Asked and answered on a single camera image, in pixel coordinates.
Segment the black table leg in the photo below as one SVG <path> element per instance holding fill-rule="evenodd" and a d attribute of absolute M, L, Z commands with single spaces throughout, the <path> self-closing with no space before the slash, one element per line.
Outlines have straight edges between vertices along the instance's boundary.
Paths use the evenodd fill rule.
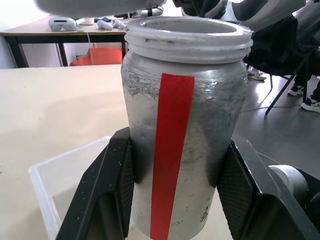
<path fill-rule="evenodd" d="M 126 42 L 125 41 L 121 42 L 121 49 L 122 49 L 122 58 L 124 58 L 126 55 Z"/>
<path fill-rule="evenodd" d="M 27 68 L 28 63 L 21 50 L 22 47 L 18 44 L 17 38 L 15 36 L 4 36 L 4 39 L 10 46 L 16 66 L 18 68 Z"/>
<path fill-rule="evenodd" d="M 65 46 L 61 42 L 58 43 L 58 46 L 59 46 L 59 52 L 60 52 L 60 56 L 61 56 L 62 66 L 68 67 L 68 60 L 67 60 L 67 56 L 66 56 Z"/>

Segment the floor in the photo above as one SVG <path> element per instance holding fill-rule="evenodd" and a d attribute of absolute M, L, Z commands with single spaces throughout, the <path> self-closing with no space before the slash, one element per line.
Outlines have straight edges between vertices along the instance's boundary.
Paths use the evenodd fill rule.
<path fill-rule="evenodd" d="M 249 140 L 266 164 L 274 165 L 276 161 L 320 178 L 320 114 L 301 109 L 302 96 L 288 96 L 285 91 L 265 116 L 267 107 L 287 81 L 273 76 L 270 91 L 270 78 L 265 77 L 268 77 L 265 82 L 249 80 L 247 99 L 234 134 Z M 316 77 L 309 81 L 308 95 L 318 81 Z"/>

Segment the white controller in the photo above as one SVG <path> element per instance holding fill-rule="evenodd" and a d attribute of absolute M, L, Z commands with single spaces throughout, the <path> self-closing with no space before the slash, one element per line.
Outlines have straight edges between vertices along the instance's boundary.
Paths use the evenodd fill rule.
<path fill-rule="evenodd" d="M 126 29 L 126 25 L 117 18 L 112 20 L 112 27 L 114 27 L 115 29 L 117 28 Z"/>
<path fill-rule="evenodd" d="M 98 25 L 99 29 L 104 29 L 104 30 L 109 30 L 111 31 L 113 29 L 113 26 L 105 21 L 99 20 L 96 22 L 96 24 Z"/>

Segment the gray jar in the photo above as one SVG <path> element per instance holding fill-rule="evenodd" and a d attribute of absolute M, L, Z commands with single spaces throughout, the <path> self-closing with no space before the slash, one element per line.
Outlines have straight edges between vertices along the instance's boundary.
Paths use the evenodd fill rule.
<path fill-rule="evenodd" d="M 251 34 L 199 17 L 128 25 L 121 75 L 135 169 L 131 215 L 153 240 L 189 240 L 205 226 L 246 97 Z"/>

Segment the white sneaker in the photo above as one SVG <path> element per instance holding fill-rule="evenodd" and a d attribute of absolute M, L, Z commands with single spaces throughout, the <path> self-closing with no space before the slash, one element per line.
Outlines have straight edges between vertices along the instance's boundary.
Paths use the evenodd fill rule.
<path fill-rule="evenodd" d="M 288 94 L 291 96 L 298 96 L 304 94 L 304 87 L 299 85 L 293 85 L 293 87 L 288 91 Z"/>
<path fill-rule="evenodd" d="M 310 112 L 320 113 L 320 102 L 311 98 L 307 98 L 305 102 L 301 104 L 301 107 Z"/>
<path fill-rule="evenodd" d="M 262 81 L 262 82 L 264 82 L 267 79 L 265 76 L 261 76 L 261 75 L 248 74 L 248 77 L 253 79 L 253 80 Z"/>

